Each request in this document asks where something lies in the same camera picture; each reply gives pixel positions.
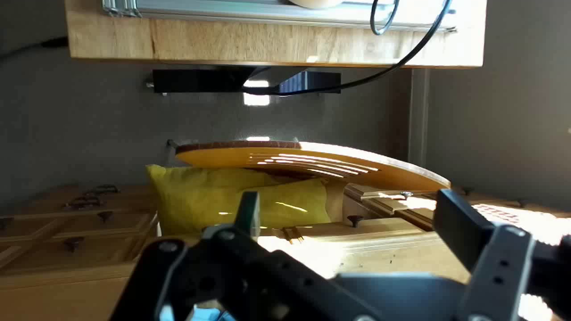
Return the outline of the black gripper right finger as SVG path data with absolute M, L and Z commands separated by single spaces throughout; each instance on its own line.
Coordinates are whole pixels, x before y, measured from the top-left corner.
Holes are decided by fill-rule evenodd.
M 470 270 L 456 321 L 518 321 L 523 293 L 571 318 L 568 235 L 557 245 L 541 242 L 523 227 L 486 218 L 454 188 L 438 192 L 434 229 Z

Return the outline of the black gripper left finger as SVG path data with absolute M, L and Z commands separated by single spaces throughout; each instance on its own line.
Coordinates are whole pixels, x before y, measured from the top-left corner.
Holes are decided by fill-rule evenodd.
M 218 300 L 238 321 L 381 321 L 382 313 L 284 251 L 257 240 L 261 195 L 241 195 L 231 224 L 209 226 L 195 245 L 154 240 L 141 252 L 111 321 L 186 321 Z

